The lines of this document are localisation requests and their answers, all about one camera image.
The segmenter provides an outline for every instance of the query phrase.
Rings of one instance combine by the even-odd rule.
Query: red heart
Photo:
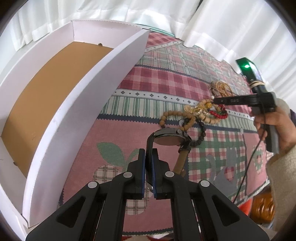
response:
[[[234,178],[234,167],[225,168],[224,175],[228,181],[232,182]]]

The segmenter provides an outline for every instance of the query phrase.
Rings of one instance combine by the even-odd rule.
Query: device handle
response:
[[[265,125],[267,131],[267,137],[265,138],[266,150],[273,152],[274,154],[279,153],[279,134],[276,127],[273,125]]]

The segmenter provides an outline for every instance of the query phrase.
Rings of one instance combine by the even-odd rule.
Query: triangular cutout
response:
[[[220,198],[214,195],[212,196],[212,200],[216,206],[222,224],[225,227],[239,221],[239,216],[234,213]]]
[[[84,204],[85,197],[80,197],[71,207],[57,217],[57,222],[73,228]]]

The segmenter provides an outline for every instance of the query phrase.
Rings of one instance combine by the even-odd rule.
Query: brown cardboard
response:
[[[23,90],[8,116],[1,137],[25,177],[37,146],[58,108],[83,76],[111,50],[72,42],[50,59]]]

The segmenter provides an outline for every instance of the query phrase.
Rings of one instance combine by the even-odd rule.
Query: patchwork tablecloth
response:
[[[158,130],[164,111],[182,111],[209,98],[209,84],[221,80],[236,95],[250,94],[242,76],[226,62],[218,62],[204,50],[186,48],[183,42],[151,32],[144,56],[125,77],[101,111],[85,138],[64,185],[60,204],[66,202],[89,181],[110,181],[126,171],[138,150],[146,148],[148,136]],[[194,182],[207,179],[233,200],[244,176],[247,162],[259,141],[250,109],[227,107],[229,117],[216,125],[206,125],[206,137],[193,148],[186,161],[185,178]],[[167,126],[176,126],[181,117],[169,117]],[[196,124],[188,130],[197,139]],[[178,147],[157,144],[161,160],[172,169]],[[255,195],[268,184],[265,171],[266,147],[257,150],[242,186],[237,204]],[[143,200],[128,200],[125,234],[151,234],[172,230],[169,200],[155,200],[146,188]]]

